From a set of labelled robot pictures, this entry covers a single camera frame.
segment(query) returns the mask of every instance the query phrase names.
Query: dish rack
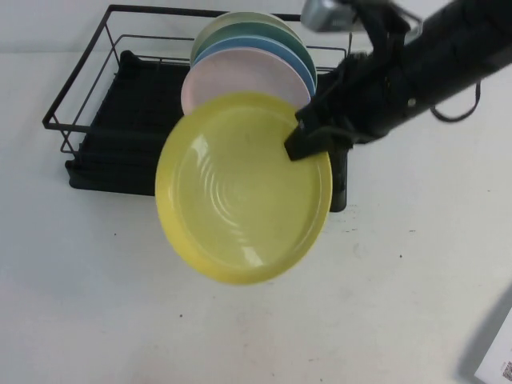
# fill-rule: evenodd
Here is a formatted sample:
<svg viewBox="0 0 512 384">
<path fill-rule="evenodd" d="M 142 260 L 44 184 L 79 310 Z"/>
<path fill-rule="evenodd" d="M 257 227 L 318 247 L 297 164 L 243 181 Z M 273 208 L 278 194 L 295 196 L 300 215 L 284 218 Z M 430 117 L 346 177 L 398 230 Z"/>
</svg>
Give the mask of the dish rack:
<svg viewBox="0 0 512 384">
<path fill-rule="evenodd" d="M 61 152 L 73 156 L 65 164 L 73 188 L 154 196 L 160 152 L 183 116 L 181 88 L 190 61 L 188 54 L 170 57 L 147 52 L 160 52 L 162 43 L 188 43 L 191 46 L 194 38 L 148 34 L 140 21 L 148 16 L 158 16 L 160 19 L 153 26 L 172 29 L 167 28 L 173 25 L 170 21 L 179 21 L 185 26 L 184 22 L 190 24 L 193 19 L 209 21 L 209 18 L 224 13 L 151 6 L 108 7 L 85 52 L 42 121 L 48 130 L 61 132 Z M 135 27 L 136 34 L 113 33 L 116 26 L 126 27 L 126 22 L 119 22 L 120 15 L 129 16 L 128 22 Z M 297 14 L 275 16 L 285 22 L 300 22 Z M 143 44 L 137 45 L 135 50 L 133 41 Z M 338 51 L 341 61 L 350 52 L 351 42 L 352 36 L 348 49 L 307 47 Z M 331 69 L 329 66 L 317 67 L 319 89 L 329 86 L 321 74 Z M 347 152 L 331 152 L 330 160 L 333 171 L 331 211 L 340 212 L 346 208 Z"/>
</svg>

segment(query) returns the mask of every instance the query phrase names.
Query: stack of plates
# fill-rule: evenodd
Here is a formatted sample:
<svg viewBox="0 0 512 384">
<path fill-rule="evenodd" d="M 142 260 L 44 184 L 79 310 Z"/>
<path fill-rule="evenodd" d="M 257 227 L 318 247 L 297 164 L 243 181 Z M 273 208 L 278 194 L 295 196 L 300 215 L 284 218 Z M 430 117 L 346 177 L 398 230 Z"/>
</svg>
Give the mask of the stack of plates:
<svg viewBox="0 0 512 384">
<path fill-rule="evenodd" d="M 186 116 L 158 162 L 162 228 L 210 278 L 273 278 L 312 247 L 330 208 L 329 156 L 291 162 L 283 145 L 315 92 L 313 61 L 280 19 L 243 12 L 208 25 L 190 63 Z"/>
<path fill-rule="evenodd" d="M 182 108 L 195 108 L 237 91 L 261 92 L 295 108 L 314 95 L 317 73 L 301 39 L 269 14 L 224 14 L 195 39 L 190 72 L 182 88 Z"/>
</svg>

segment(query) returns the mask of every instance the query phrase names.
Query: yellow plate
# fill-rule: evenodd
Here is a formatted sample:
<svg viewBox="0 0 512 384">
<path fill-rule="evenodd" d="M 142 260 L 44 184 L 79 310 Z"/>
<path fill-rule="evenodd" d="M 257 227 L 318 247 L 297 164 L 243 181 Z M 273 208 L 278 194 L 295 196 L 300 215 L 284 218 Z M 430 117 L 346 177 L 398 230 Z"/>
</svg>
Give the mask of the yellow plate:
<svg viewBox="0 0 512 384">
<path fill-rule="evenodd" d="M 302 43 L 302 40 L 294 30 L 292 30 L 283 20 L 273 16 L 272 14 L 260 14 L 259 12 L 229 12 L 213 20 L 198 34 L 194 40 L 194 44 L 192 45 L 192 51 L 190 52 L 190 64 L 192 65 L 194 63 L 199 47 L 208 39 L 209 36 L 225 26 L 230 26 L 239 22 L 262 22 L 272 26 L 278 26 Z"/>
<path fill-rule="evenodd" d="M 228 94 L 174 128 L 158 162 L 156 201 L 167 238 L 193 268 L 250 284 L 291 268 L 330 208 L 329 156 L 291 162 L 295 109 L 265 94 Z"/>
</svg>

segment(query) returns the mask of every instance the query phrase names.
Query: white table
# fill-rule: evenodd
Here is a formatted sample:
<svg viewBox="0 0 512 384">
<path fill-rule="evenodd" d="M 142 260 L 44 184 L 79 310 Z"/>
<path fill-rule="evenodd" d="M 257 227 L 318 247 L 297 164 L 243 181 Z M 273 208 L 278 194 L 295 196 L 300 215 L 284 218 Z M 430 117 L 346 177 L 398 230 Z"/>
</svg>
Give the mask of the white table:
<svg viewBox="0 0 512 384">
<path fill-rule="evenodd" d="M 310 254 L 236 287 L 181 261 L 152 198 L 68 186 L 40 121 L 77 59 L 0 55 L 2 384 L 468 382 L 512 306 L 512 71 L 469 121 L 354 150 Z"/>
</svg>

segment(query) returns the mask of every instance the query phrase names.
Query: black dish rack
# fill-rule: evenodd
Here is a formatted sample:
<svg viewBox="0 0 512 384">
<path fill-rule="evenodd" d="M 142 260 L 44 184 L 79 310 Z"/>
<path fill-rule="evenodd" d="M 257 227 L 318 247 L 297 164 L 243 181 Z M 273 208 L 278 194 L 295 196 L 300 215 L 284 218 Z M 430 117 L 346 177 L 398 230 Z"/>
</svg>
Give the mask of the black dish rack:
<svg viewBox="0 0 512 384">
<path fill-rule="evenodd" d="M 85 52 L 42 121 L 45 128 L 61 132 L 61 152 L 73 155 L 73 159 L 66 162 L 73 188 L 154 195 L 154 178 L 160 152 L 169 133 L 183 116 L 180 96 L 183 81 L 189 71 L 189 59 L 136 54 L 132 50 L 121 50 L 120 45 L 127 39 L 188 43 L 194 39 L 144 33 L 116 36 L 109 28 L 113 15 L 216 18 L 224 13 L 150 6 L 108 7 Z M 300 21 L 300 16 L 296 14 L 276 16 L 285 22 Z M 340 51 L 341 61 L 350 52 L 351 42 L 350 36 L 348 52 L 337 47 L 308 48 Z M 96 46 L 100 46 L 99 52 L 94 50 Z M 92 86 L 83 86 L 77 79 L 83 74 L 87 62 L 92 61 L 94 66 L 91 54 L 96 58 L 98 54 L 104 56 L 102 46 L 106 59 L 102 62 L 99 73 L 92 77 Z M 324 66 L 317 69 L 322 74 L 332 68 Z M 108 74 L 114 74 L 113 81 Z M 319 89 L 329 85 L 324 84 L 324 81 L 324 76 L 319 75 Z M 102 98 L 101 105 L 97 106 L 91 96 L 94 92 L 102 91 L 99 83 L 104 83 L 104 88 L 108 91 Z M 85 101 L 82 104 L 80 102 L 83 97 L 70 94 L 72 88 L 78 88 L 79 94 L 89 89 L 84 94 Z M 61 113 L 61 109 L 64 109 L 64 118 L 57 117 L 57 112 Z M 334 182 L 331 211 L 339 212 L 346 208 L 347 152 L 332 152 L 330 160 Z"/>
</svg>

